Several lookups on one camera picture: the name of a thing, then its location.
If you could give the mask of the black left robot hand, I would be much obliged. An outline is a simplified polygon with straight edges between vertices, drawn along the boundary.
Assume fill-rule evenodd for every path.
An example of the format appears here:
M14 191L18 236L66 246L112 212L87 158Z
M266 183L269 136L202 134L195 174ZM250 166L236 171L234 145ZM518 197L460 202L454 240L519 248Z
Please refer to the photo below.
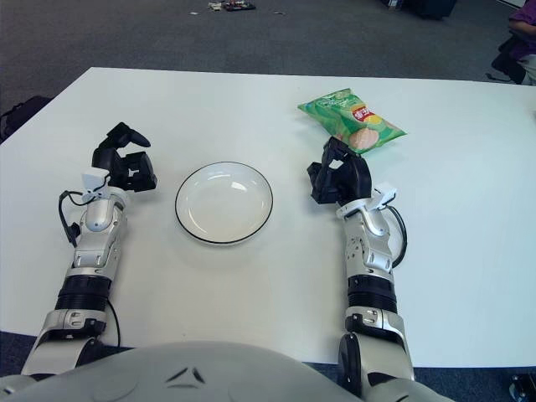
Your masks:
M91 166L105 169L109 173L109 184L125 191L142 192L157 186L157 176L146 152L118 152L130 143L149 148L151 143L141 133L119 122L107 134L104 141L94 150Z

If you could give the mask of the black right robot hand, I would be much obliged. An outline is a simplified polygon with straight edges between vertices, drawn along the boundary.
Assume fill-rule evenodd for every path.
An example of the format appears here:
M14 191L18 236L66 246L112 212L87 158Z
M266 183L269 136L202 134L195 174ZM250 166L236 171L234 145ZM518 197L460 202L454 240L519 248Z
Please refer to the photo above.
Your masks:
M322 160L307 168L312 198L318 204L339 204L370 198L372 178L365 159L331 137L323 147Z

